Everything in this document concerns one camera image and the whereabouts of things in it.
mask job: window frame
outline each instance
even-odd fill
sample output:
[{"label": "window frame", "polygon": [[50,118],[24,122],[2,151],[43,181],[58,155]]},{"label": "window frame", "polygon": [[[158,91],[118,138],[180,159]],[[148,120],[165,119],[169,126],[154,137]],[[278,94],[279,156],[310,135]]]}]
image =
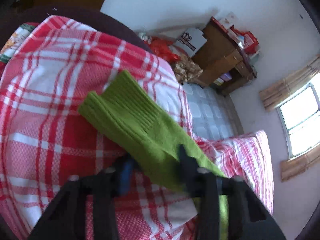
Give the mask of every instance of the window frame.
[{"label": "window frame", "polygon": [[[314,112],[311,116],[309,116],[308,118],[306,118],[305,120],[303,120],[302,122],[298,123],[297,125],[295,125],[294,127],[288,129],[287,128],[287,125],[285,124],[285,121],[284,121],[284,117],[283,117],[283,114],[282,114],[282,111],[280,109],[280,107],[282,105],[284,105],[285,103],[289,102],[290,100],[294,99],[296,96],[300,95],[303,91],[305,91],[307,88],[311,87],[312,89],[312,92],[313,92],[313,95],[315,96],[315,99],[316,99],[316,102],[318,104],[318,110],[316,112]],[[291,141],[290,141],[290,134],[289,134],[289,131],[294,129],[295,127],[297,127],[298,125],[302,124],[303,122],[305,122],[306,120],[308,120],[309,118],[311,118],[313,115],[315,115],[316,113],[318,113],[320,111],[320,100],[319,100],[319,96],[316,92],[316,89],[314,87],[314,85],[309,82],[307,85],[305,85],[302,89],[300,89],[300,91],[298,91],[298,93],[296,95],[294,95],[293,97],[290,97],[289,99],[287,99],[286,101],[284,101],[281,105],[279,105],[277,107],[277,111],[278,111],[278,114],[280,116],[280,120],[281,120],[281,123],[282,123],[282,128],[284,130],[284,134],[285,134],[285,138],[286,138],[286,141],[287,141],[287,147],[288,147],[288,151],[289,151],[289,159],[292,159],[292,158],[295,158],[295,157],[298,157],[306,152],[308,152],[310,149],[306,150],[305,152],[302,152],[298,155],[293,155],[292,154],[292,147],[291,147]]]}]

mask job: red plastic bag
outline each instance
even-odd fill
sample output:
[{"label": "red plastic bag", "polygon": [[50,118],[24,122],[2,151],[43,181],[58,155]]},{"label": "red plastic bag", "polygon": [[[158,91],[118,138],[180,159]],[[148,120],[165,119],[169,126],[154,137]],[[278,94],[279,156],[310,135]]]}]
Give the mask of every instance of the red plastic bag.
[{"label": "red plastic bag", "polygon": [[232,26],[230,28],[237,35],[244,36],[244,52],[246,54],[256,53],[256,47],[259,45],[257,38],[251,32],[241,32]]},{"label": "red plastic bag", "polygon": [[168,46],[173,44],[172,41],[165,41],[156,37],[152,37],[152,41],[149,45],[150,49],[155,55],[160,58],[163,58],[169,64],[180,61],[181,58],[179,55],[173,53]]}]

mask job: window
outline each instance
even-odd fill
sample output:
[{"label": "window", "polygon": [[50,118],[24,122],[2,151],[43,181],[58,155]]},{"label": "window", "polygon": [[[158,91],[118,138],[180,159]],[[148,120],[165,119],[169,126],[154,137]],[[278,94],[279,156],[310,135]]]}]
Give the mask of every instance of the window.
[{"label": "window", "polygon": [[290,158],[320,142],[320,75],[279,108]]}]

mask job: pink plaid sheet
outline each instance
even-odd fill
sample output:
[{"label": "pink plaid sheet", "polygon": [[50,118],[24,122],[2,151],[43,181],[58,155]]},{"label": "pink plaid sheet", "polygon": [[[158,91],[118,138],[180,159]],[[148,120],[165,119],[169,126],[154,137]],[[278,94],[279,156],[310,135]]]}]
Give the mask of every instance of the pink plaid sheet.
[{"label": "pink plaid sheet", "polygon": [[[170,66],[125,41],[74,20],[50,16],[24,41],[0,81],[0,214],[26,239],[70,175],[87,176],[124,151],[77,113],[91,90],[102,93],[127,69],[228,175],[240,175],[272,210],[273,178],[265,133],[206,141],[192,132],[187,98]],[[193,202],[136,172],[128,195],[115,199],[122,239],[190,239]],[[87,239],[93,238],[92,200]]]}]

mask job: dark wooden furniture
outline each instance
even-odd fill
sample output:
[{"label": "dark wooden furniture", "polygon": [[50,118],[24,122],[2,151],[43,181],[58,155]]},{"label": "dark wooden furniture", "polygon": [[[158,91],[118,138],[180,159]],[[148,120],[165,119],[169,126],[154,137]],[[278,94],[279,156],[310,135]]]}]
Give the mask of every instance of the dark wooden furniture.
[{"label": "dark wooden furniture", "polygon": [[[214,86],[222,95],[228,95],[256,77],[247,55],[215,21],[211,20],[203,33],[208,41],[192,59],[204,71],[195,83],[202,87]],[[226,72],[230,72],[232,80],[221,86],[213,84]]]}]

